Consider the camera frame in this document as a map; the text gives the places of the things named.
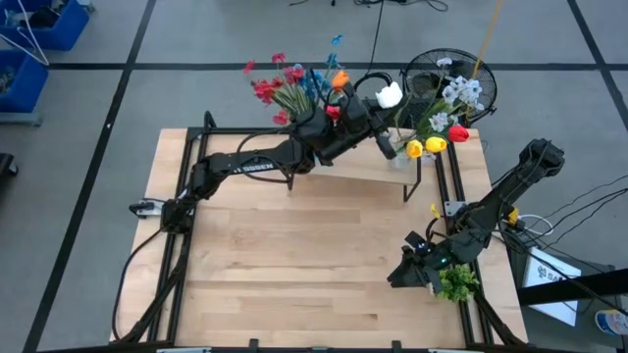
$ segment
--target blue storage crate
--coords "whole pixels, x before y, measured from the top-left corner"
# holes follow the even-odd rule
[[[22,0],[22,4],[27,12],[33,12],[40,6],[50,6],[51,3],[52,0]],[[22,12],[18,0],[0,0],[0,33],[23,47],[32,47],[20,34],[21,32],[32,40],[28,28],[20,28],[20,32],[18,32],[18,28],[15,26],[5,26],[7,20],[4,13],[5,9],[18,13]],[[70,50],[77,42],[77,39],[79,39],[80,33],[88,21],[87,11],[77,0],[68,0],[53,27],[33,28],[32,34],[37,38],[37,42],[42,49]]]
[[[0,112],[32,112],[48,71],[22,50],[0,50],[0,73],[7,67],[14,70],[15,77],[9,91],[0,94]]]

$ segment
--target orange tulip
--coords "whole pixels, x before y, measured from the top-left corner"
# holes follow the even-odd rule
[[[347,82],[349,82],[349,75],[344,70],[340,70],[332,80],[332,87],[334,91],[342,92],[342,88]]]

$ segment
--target yellow tulip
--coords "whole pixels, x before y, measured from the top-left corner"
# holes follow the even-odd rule
[[[405,146],[405,153],[412,158],[419,158],[423,154],[423,145],[417,140],[412,140]]]
[[[441,152],[447,148],[447,141],[443,138],[433,136],[425,141],[425,148],[432,153]]]

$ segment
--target white cable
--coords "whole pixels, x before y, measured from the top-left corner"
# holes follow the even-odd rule
[[[9,44],[18,47],[20,49],[22,49],[25,53],[29,54],[30,57],[32,57],[34,60],[38,61],[41,65],[43,66],[49,66],[50,63],[48,62],[48,58],[46,58],[46,55],[43,53],[43,50],[41,50],[41,47],[39,47],[39,43],[37,42],[37,38],[35,38],[35,35],[32,33],[32,29],[30,28],[30,24],[28,23],[28,13],[26,12],[26,9],[24,7],[24,4],[22,4],[22,0],[18,0],[18,4],[20,4],[20,7],[22,8],[22,12],[24,13],[24,17],[25,17],[25,22],[26,22],[26,27],[28,28],[28,32],[30,32],[30,36],[32,37],[32,40],[34,41],[34,45],[32,43],[32,41],[30,41],[30,39],[20,31],[20,27],[18,26],[18,33],[22,35],[22,37],[26,38],[26,40],[28,41],[28,43],[30,43],[30,45],[33,48],[37,48],[37,50],[39,51],[39,54],[41,54],[41,57],[43,58],[43,61],[39,58],[37,58],[35,55],[33,55],[32,53],[30,53],[28,50],[26,50],[22,45],[19,45],[18,43],[14,42],[13,40],[7,38],[6,36],[4,36],[3,34],[0,34],[0,38],[6,40],[7,42],[9,42]]]
[[[550,221],[544,219],[543,217],[537,216],[537,215],[521,215],[521,216],[519,216],[519,220],[524,219],[524,218],[533,218],[533,219],[537,219],[539,221],[543,221],[549,227],[549,231],[548,232],[536,231],[536,230],[532,229],[531,227],[525,228],[527,231],[530,231],[531,233],[536,234],[536,235],[550,235],[550,234],[553,233],[553,225],[550,223]]]

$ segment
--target wooden table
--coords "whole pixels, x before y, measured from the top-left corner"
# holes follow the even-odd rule
[[[184,137],[184,129],[162,130],[146,197],[174,196]],[[208,153],[235,151],[242,138],[212,135]],[[282,138],[261,136],[246,147],[272,147]],[[467,200],[479,200],[491,184],[477,131],[456,150]],[[453,194],[446,155],[444,160]],[[281,184],[229,177],[197,207],[176,344],[246,346],[258,338],[262,347],[375,348],[391,347],[392,340],[404,348],[464,347],[457,305],[426,288],[392,289],[386,281],[399,264],[403,238],[413,229],[422,233],[433,217],[430,205],[441,205],[434,163],[422,171],[406,204],[401,186],[390,182],[308,175],[297,176],[287,191]],[[157,219],[139,221],[133,247],[158,226]],[[131,263],[119,310],[122,333],[155,294],[165,238]],[[527,340],[503,245],[493,241],[478,261],[486,297]],[[481,341],[477,311],[470,307]],[[162,337],[169,311],[168,303]]]

